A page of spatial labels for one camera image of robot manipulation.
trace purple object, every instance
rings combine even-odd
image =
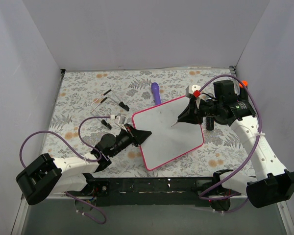
[[[161,99],[160,99],[160,94],[159,94],[159,86],[158,86],[158,83],[156,82],[153,82],[151,84],[151,92],[153,94],[153,98],[155,100],[155,104],[158,105],[158,104],[161,104]]]

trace orange cap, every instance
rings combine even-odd
[[[242,81],[243,82],[243,84],[247,87],[248,86],[248,82],[246,82],[246,81]]]

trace table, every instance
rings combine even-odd
[[[52,115],[50,131],[63,136],[79,153],[90,152],[90,148],[78,138],[78,126],[90,117],[90,104],[105,91],[112,91],[130,107],[129,112],[111,100],[99,106],[100,115],[123,113],[127,115],[127,123],[132,124],[134,112],[154,105],[151,83],[160,86],[162,101],[168,101],[185,94],[190,84],[203,85],[214,76],[230,74],[228,69],[173,69],[173,70],[141,70],[141,71],[90,71],[65,72],[58,99]],[[205,89],[213,93],[213,86]],[[120,129],[111,121],[110,131],[99,120],[90,120],[82,127],[82,137],[95,146],[102,135],[117,135]],[[126,150],[112,158],[112,164],[96,177],[191,177],[212,176],[219,169],[236,169],[247,157],[247,153],[235,133],[228,127],[215,124],[213,131],[207,131],[203,125],[204,145],[160,168],[148,171],[145,168],[139,148],[129,146]],[[75,156],[56,136],[46,137],[43,152],[54,158]],[[249,162],[242,170],[243,174],[254,175]]]

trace gray floor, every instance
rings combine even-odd
[[[242,203],[233,199],[234,204]],[[75,212],[73,199],[46,199],[28,210],[24,235],[284,235],[277,205],[261,209],[247,203],[235,213],[195,210],[192,206],[112,206],[108,221],[98,225]]]

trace red button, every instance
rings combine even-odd
[[[200,92],[199,91],[194,91],[193,95],[197,98],[198,96],[200,96]]]

